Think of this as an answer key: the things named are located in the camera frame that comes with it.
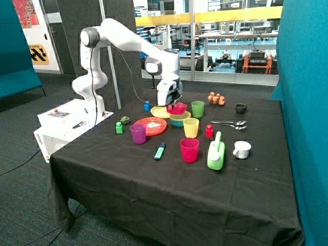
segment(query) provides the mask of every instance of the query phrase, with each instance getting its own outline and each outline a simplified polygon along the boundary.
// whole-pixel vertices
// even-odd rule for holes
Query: small orange toy
[[[215,93],[212,91],[208,97],[208,100],[210,104],[219,104],[223,106],[226,102],[226,98],[224,96],[221,96],[219,93],[215,95]]]

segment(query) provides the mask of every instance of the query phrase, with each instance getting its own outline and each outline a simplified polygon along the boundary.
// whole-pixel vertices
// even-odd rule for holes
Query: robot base
[[[96,116],[87,112],[86,105],[85,100],[74,99],[37,116],[41,127],[34,136],[46,163],[50,155],[94,127]],[[100,114],[97,124],[112,114]]]

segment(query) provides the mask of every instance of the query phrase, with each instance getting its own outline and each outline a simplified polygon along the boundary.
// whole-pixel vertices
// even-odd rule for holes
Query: orange plate
[[[146,136],[154,136],[163,132],[167,126],[164,119],[149,117],[138,120],[137,123],[143,123],[146,125]]]

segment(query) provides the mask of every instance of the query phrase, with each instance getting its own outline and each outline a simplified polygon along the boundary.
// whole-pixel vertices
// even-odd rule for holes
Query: black cup
[[[235,106],[235,110],[238,114],[245,113],[246,108],[247,108],[246,104],[236,104],[236,106]]]

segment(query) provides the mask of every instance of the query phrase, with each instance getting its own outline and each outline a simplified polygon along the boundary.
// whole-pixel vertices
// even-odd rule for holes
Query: white teacup
[[[235,142],[235,150],[233,154],[239,159],[246,159],[250,153],[251,145],[245,141]]]

